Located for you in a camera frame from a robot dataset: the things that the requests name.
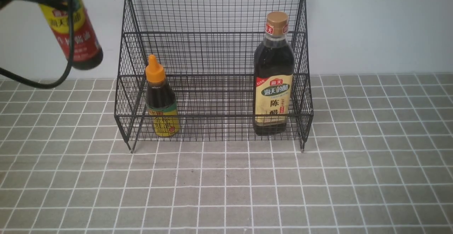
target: electrical cord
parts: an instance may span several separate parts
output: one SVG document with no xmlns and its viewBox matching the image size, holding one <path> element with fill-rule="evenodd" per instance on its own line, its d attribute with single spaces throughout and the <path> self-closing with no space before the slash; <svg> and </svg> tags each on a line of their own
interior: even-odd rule
<svg viewBox="0 0 453 234">
<path fill-rule="evenodd" d="M 54 3 L 49 2 L 48 0 L 25 0 L 25 1 L 31 1 L 31 2 L 36 2 L 36 3 L 41 3 L 44 5 L 51 5 L 53 6 Z M 63 75 L 55 82 L 52 82 L 51 84 L 42 84 L 40 82 L 34 82 L 32 80 L 23 78 L 22 76 L 16 75 L 10 71 L 7 71 L 4 68 L 0 68 L 0 75 L 6 76 L 7 78 L 13 79 L 21 84 L 25 84 L 31 87 L 35 87 L 38 89 L 52 89 L 57 87 L 58 85 L 62 84 L 66 78 L 69 75 L 69 72 L 71 71 L 71 68 L 73 66 L 73 60 L 74 60 L 74 5 L 73 5 L 73 0 L 68 0 L 68 24 L 69 24 L 69 56 L 68 56 L 68 64 L 66 65 L 66 68 L 63 72 Z"/>
</svg>

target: orange bottle cap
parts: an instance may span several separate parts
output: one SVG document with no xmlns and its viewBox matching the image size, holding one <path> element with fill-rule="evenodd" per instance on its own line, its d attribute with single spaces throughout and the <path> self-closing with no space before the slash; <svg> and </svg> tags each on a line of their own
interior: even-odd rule
<svg viewBox="0 0 453 234">
<path fill-rule="evenodd" d="M 145 68 L 146 80 L 159 83 L 165 80 L 165 71 L 162 65 L 157 62 L 156 56 L 148 56 L 148 65 Z"/>
</svg>

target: gold bottle cap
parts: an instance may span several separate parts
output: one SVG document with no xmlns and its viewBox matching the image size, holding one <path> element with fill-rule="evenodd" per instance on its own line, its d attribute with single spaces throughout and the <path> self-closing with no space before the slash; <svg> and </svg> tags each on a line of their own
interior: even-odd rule
<svg viewBox="0 0 453 234">
<path fill-rule="evenodd" d="M 266 19 L 265 32 L 273 36 L 286 34 L 288 32 L 288 15 L 280 11 L 269 13 Z"/>
</svg>

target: wire basket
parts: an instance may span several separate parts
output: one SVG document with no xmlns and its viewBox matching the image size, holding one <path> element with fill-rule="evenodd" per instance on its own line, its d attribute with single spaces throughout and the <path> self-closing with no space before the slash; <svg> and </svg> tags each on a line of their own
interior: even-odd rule
<svg viewBox="0 0 453 234">
<path fill-rule="evenodd" d="M 286 131 L 254 133 L 253 55 L 266 15 L 289 16 L 294 51 Z M 306 0 L 125 0 L 115 97 L 115 120 L 134 152 L 137 141 L 307 141 L 313 119 Z M 145 105 L 144 69 L 154 54 L 165 67 L 181 130 L 158 137 Z"/>
</svg>

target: vinegar bottle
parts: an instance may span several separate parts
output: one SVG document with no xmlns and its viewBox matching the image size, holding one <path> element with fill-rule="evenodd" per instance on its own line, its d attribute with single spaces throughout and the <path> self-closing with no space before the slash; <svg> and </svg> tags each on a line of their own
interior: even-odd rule
<svg viewBox="0 0 453 234">
<path fill-rule="evenodd" d="M 294 53 L 286 40 L 288 15 L 267 15 L 265 37 L 254 52 L 253 129 L 259 136 L 286 130 L 294 72 Z"/>
</svg>

